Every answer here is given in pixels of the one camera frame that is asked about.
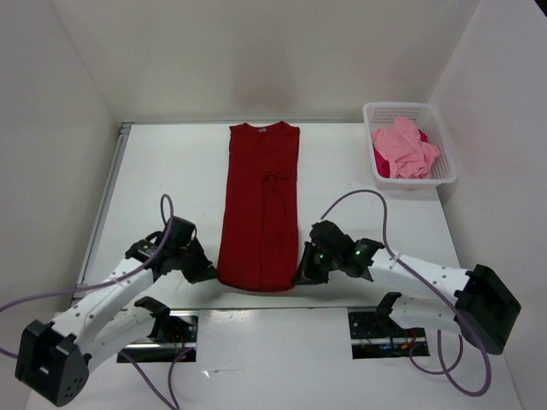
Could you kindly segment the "dark red t shirt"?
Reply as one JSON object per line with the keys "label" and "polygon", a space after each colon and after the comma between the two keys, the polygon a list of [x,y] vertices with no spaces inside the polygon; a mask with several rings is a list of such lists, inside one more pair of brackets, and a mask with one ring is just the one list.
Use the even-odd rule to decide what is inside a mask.
{"label": "dark red t shirt", "polygon": [[230,132],[219,280],[253,292],[289,290],[299,246],[300,130],[280,121]]}

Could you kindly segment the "pink t shirt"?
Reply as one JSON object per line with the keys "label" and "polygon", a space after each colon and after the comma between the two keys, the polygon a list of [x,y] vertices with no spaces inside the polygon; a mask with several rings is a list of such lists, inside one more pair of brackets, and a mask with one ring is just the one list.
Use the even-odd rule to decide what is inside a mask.
{"label": "pink t shirt", "polygon": [[421,142],[419,130],[413,121],[399,116],[391,127],[373,131],[373,147],[390,164],[387,179],[430,178],[440,152],[435,145]]}

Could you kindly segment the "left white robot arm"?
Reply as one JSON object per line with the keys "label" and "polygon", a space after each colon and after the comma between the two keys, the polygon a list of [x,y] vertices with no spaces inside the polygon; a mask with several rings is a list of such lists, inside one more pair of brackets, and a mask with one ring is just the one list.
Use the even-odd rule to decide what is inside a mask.
{"label": "left white robot arm", "polygon": [[22,332],[15,377],[62,407],[83,389],[104,361],[139,339],[183,342],[183,321],[147,296],[159,278],[180,271],[195,284],[218,276],[198,240],[186,245],[142,239],[132,245],[102,287],[48,323],[34,320]]}

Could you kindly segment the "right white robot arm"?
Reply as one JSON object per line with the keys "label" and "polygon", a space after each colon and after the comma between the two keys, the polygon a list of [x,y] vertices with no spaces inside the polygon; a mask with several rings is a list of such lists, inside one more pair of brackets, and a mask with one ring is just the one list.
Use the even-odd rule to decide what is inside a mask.
{"label": "right white robot arm", "polygon": [[500,355],[521,312],[515,296],[488,266],[466,270],[392,255],[383,243],[366,238],[341,245],[306,242],[292,283],[325,284],[334,271],[393,287],[374,317],[385,336],[429,328],[461,335],[488,354]]}

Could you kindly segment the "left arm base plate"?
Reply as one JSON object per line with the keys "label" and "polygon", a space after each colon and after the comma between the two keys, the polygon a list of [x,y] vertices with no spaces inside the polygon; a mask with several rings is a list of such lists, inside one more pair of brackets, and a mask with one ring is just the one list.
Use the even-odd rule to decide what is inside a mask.
{"label": "left arm base plate", "polygon": [[171,324],[157,338],[141,337],[122,352],[137,363],[170,363],[185,351],[179,362],[195,362],[197,358],[197,311],[175,311]]}

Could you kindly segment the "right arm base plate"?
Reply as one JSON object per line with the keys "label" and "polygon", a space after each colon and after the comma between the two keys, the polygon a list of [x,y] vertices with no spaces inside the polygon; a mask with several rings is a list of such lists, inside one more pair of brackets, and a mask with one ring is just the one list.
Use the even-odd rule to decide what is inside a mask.
{"label": "right arm base plate", "polygon": [[411,349],[414,356],[430,355],[426,333],[421,328],[404,330],[395,325],[386,330],[372,308],[351,308],[347,315],[354,360],[408,358]]}

